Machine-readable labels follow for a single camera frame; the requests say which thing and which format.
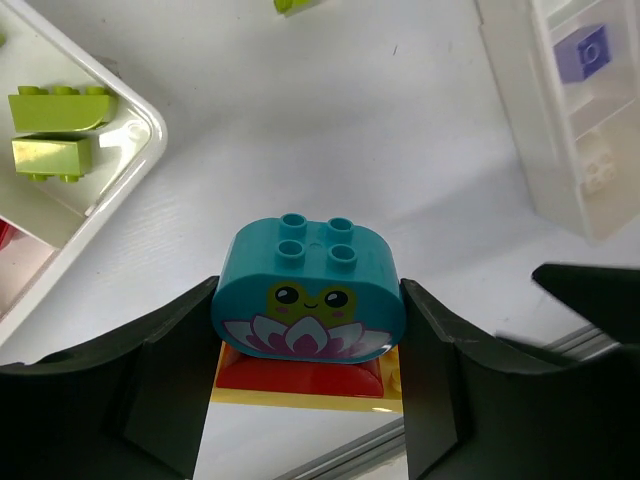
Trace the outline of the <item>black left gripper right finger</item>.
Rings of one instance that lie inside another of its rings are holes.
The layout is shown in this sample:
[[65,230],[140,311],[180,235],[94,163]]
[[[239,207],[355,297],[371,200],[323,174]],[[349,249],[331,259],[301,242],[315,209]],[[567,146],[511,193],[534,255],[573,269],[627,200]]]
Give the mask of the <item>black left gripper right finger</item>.
[[401,283],[400,370],[413,479],[635,479],[639,349],[556,365]]

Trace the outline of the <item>small red lego brick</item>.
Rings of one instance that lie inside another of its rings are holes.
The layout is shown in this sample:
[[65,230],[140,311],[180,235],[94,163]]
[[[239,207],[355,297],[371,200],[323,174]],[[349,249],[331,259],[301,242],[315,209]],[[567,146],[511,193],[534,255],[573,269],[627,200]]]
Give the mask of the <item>small red lego brick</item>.
[[12,241],[16,240],[21,234],[21,231],[15,226],[0,221],[0,250],[4,250]]

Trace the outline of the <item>teal frog lego brick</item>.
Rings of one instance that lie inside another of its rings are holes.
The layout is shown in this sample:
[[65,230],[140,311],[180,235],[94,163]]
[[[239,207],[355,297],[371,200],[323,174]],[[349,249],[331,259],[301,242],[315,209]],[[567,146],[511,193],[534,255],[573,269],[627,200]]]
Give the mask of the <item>teal frog lego brick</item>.
[[234,236],[211,304],[221,339],[269,359],[358,364],[396,346],[406,312],[390,246],[375,231],[297,213]]

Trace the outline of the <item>purple lego brick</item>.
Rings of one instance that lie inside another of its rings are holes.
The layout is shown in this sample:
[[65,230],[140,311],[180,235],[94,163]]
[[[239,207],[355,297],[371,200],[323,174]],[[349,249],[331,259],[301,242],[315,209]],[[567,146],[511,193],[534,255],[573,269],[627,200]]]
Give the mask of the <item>purple lego brick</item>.
[[604,23],[575,30],[555,44],[553,50],[563,84],[583,82],[611,62]]

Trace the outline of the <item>green square lego brick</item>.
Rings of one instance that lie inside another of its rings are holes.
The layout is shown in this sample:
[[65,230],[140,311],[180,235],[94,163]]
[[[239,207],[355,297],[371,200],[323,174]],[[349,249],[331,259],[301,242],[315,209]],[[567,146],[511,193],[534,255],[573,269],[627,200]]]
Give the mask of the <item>green square lego brick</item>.
[[78,182],[92,169],[92,140],[83,137],[16,137],[11,141],[16,173],[31,181],[58,177]]

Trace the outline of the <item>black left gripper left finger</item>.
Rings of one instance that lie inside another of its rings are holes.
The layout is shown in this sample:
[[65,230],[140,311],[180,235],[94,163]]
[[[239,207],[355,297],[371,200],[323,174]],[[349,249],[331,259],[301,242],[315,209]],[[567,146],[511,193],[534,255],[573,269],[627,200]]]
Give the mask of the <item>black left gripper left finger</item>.
[[189,479],[220,351],[217,279],[92,340],[1,369],[5,479]]

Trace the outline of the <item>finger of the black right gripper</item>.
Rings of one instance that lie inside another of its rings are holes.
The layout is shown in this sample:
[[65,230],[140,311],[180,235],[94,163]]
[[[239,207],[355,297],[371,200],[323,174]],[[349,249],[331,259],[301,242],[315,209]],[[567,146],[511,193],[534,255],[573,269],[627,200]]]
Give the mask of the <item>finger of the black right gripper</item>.
[[639,270],[546,263],[532,279],[600,330],[639,329]]

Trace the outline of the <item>green sloped lego brick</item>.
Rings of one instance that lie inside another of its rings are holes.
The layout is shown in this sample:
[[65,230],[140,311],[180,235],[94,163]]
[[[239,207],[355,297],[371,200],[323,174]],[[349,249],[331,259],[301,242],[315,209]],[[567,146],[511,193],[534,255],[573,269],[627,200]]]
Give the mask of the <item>green sloped lego brick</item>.
[[54,86],[51,91],[19,86],[8,102],[19,133],[91,131],[111,122],[118,109],[118,98],[102,86],[89,86],[83,92],[71,86]]

